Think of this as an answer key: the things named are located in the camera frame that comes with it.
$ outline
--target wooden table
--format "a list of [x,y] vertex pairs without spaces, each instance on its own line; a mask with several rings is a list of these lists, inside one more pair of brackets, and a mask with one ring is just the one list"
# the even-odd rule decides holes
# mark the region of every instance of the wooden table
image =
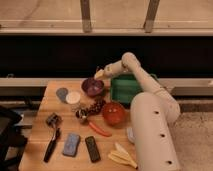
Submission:
[[[69,91],[77,90],[81,93],[82,104],[89,107],[94,103],[94,100],[87,97],[81,90],[82,80],[76,81],[51,81],[49,82],[45,91],[41,106],[39,108],[37,117],[34,121],[31,135],[26,145],[19,171],[130,171],[135,170],[130,166],[124,166],[115,163],[108,159],[107,155],[110,150],[115,149],[114,143],[118,142],[135,159],[135,147],[132,145],[126,137],[126,127],[130,125],[130,119],[120,127],[108,126],[101,115],[91,116],[91,120],[99,125],[101,128],[111,132],[111,137],[103,137],[93,130],[88,125],[81,125],[75,113],[71,112],[68,104],[62,103],[55,92],[57,89],[65,87]],[[109,92],[107,92],[105,99],[109,101]],[[61,138],[57,143],[56,149],[53,152],[48,163],[43,162],[44,154],[47,145],[52,137],[52,129],[49,128],[45,120],[53,112],[60,115],[63,122],[60,125]],[[66,157],[62,155],[64,142],[68,133],[77,133],[81,136],[81,142],[78,147],[78,153],[76,157]],[[87,148],[85,145],[85,137],[94,136],[101,155],[101,161],[97,163],[91,163]]]

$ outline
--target white lid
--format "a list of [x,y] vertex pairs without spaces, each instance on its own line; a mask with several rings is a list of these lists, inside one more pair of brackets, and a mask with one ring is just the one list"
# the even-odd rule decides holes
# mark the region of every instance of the white lid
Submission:
[[77,91],[71,91],[66,96],[66,101],[68,104],[75,105],[81,100],[81,94]]

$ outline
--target red bowl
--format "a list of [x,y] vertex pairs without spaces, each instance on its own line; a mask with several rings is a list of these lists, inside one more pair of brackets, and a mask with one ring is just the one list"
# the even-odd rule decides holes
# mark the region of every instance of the red bowl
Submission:
[[89,97],[95,97],[103,92],[104,82],[90,77],[83,81],[81,88]]
[[125,108],[118,102],[106,103],[102,110],[104,120],[109,125],[117,125],[122,123],[126,119]]

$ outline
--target black chair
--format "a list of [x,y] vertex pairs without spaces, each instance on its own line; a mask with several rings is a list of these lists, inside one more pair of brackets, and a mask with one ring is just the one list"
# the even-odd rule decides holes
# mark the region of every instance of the black chair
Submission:
[[8,170],[8,167],[18,164],[21,156],[7,159],[9,147],[24,147],[27,138],[20,134],[20,131],[14,126],[21,120],[21,116],[16,112],[0,106],[0,170]]

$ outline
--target small cup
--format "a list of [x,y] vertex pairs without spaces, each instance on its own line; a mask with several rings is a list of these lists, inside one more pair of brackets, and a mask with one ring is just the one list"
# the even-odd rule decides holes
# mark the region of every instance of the small cup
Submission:
[[71,91],[66,96],[66,102],[70,104],[71,111],[75,112],[80,108],[81,94],[77,91]]

